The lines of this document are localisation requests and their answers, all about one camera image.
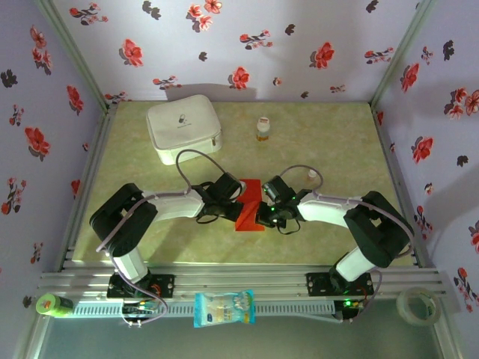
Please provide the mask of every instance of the red object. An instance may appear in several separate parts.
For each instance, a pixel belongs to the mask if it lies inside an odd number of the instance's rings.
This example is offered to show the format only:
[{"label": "red object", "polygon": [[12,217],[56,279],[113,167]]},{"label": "red object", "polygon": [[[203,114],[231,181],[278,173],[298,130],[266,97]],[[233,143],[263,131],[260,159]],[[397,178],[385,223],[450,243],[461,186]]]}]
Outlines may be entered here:
[{"label": "red object", "polygon": [[261,202],[261,181],[259,179],[241,179],[246,183],[246,191],[237,201],[244,203],[234,228],[238,232],[262,232],[264,226],[256,224],[256,212]]}]

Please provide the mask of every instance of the small white bottle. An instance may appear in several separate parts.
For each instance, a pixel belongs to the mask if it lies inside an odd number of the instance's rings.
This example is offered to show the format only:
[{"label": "small white bottle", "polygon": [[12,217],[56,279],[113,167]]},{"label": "small white bottle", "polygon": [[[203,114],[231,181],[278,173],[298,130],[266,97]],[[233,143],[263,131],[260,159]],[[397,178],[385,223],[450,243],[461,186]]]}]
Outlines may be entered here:
[{"label": "small white bottle", "polygon": [[308,172],[308,181],[314,181],[317,177],[317,173],[313,170],[309,170]]},{"label": "small white bottle", "polygon": [[267,117],[260,117],[260,119],[257,121],[256,128],[256,139],[258,141],[266,141],[269,138],[269,119]]}]

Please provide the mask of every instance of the marble tabletop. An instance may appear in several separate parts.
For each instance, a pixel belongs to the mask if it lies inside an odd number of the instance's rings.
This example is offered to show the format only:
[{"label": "marble tabletop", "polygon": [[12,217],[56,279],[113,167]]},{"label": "marble tabletop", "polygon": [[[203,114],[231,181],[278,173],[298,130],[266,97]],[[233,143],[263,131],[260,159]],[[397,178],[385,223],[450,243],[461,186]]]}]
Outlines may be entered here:
[{"label": "marble tabletop", "polygon": [[[122,102],[112,124],[80,229],[74,260],[104,260],[95,252],[100,243],[88,225],[91,215],[123,184],[135,183],[148,191],[186,187],[175,166],[159,160],[147,130],[147,110],[161,102]],[[214,102],[223,131],[223,147],[212,157],[240,179],[271,179],[291,165],[313,166],[324,176],[321,193],[361,196],[381,192],[394,206],[397,201],[376,127],[365,102]],[[259,142],[256,122],[268,117],[270,137]],[[181,164],[193,184],[215,181],[221,172],[198,157]],[[310,188],[308,170],[284,175],[295,190]],[[159,221],[150,226],[139,244],[150,263],[290,263],[336,262],[356,246],[346,228],[308,222],[293,235],[277,230],[235,232],[234,223],[218,220],[198,225],[191,218]],[[411,265],[410,258],[394,261]]]}]

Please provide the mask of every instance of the green battery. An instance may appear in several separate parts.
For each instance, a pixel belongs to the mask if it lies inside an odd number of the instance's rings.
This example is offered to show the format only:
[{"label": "green battery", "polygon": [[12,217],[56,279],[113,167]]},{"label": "green battery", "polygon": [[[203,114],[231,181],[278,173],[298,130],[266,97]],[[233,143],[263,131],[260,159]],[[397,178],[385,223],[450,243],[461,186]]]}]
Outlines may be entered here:
[{"label": "green battery", "polygon": [[54,294],[46,293],[37,301],[37,312],[44,316],[63,317],[73,312],[73,302]]}]

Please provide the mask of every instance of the blue plastic bag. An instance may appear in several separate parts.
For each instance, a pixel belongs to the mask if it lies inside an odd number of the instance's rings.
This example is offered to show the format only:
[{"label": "blue plastic bag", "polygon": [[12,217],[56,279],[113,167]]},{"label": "blue plastic bag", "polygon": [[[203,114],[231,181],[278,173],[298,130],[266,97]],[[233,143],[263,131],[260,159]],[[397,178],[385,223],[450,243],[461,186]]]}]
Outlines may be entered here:
[{"label": "blue plastic bag", "polygon": [[195,328],[235,322],[253,324],[254,321],[252,290],[195,295]]}]

